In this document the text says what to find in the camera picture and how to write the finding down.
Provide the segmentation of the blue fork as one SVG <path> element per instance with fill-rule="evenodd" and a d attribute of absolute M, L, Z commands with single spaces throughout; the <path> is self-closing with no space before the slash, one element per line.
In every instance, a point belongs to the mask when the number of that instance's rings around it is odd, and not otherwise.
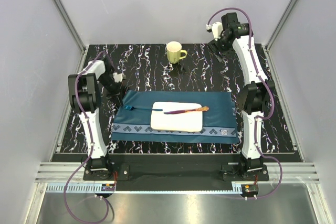
<path fill-rule="evenodd" d="M 163 111 L 163 109 L 140 108 L 140 107 L 134 107 L 130 105 L 124 105 L 123 108 L 128 111 L 133 111 L 133 110 L 146 110 L 146 111 L 158 111 L 158 112 Z"/>

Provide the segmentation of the blue cloth placemat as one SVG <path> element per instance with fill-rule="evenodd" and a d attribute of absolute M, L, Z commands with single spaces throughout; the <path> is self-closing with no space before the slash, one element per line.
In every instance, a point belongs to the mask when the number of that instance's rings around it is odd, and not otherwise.
<path fill-rule="evenodd" d="M 236 108 L 229 92 L 129 90 L 114 118 L 114 141 L 238 142 Z"/>

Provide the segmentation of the white rectangular plate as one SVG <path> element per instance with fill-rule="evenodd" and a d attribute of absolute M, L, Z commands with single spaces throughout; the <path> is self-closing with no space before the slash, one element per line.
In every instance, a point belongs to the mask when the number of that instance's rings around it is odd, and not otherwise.
<path fill-rule="evenodd" d="M 200 132 L 203 128 L 203 112 L 189 112 L 183 114 L 164 114 L 167 111 L 195 109 L 202 107 L 197 103 L 183 102 L 154 102 L 153 109 L 163 111 L 152 111 L 150 127 L 154 130 Z"/>

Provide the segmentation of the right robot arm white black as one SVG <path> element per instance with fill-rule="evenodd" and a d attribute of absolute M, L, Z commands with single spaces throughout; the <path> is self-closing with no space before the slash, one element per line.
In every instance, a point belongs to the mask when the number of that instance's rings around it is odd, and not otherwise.
<path fill-rule="evenodd" d="M 262 122 L 272 117 L 275 83 L 264 73 L 257 56 L 251 21 L 241 23 L 237 13 L 244 13 L 237 7 L 223 9 L 226 14 L 220 22 L 206 24 L 206 30 L 212 33 L 213 40 L 209 49 L 218 61 L 224 60 L 224 53 L 233 49 L 238 56 L 244 77 L 244 87 L 236 98 L 236 104 L 242 113 L 244 140 L 238 165 L 229 176 L 249 181 L 268 181 L 269 175 L 264 164 L 261 150 Z"/>

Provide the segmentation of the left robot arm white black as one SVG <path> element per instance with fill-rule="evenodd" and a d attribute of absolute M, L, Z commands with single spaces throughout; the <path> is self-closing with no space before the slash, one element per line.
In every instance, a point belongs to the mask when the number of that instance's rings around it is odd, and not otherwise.
<path fill-rule="evenodd" d="M 121 106 L 125 75 L 116 73 L 109 56 L 99 52 L 79 73 L 69 75 L 67 80 L 69 103 L 79 115 L 88 145 L 88 156 L 81 166 L 93 180 L 113 178 L 117 172 L 113 170 L 99 119 L 102 104 L 99 85 L 104 87 L 116 106 Z"/>

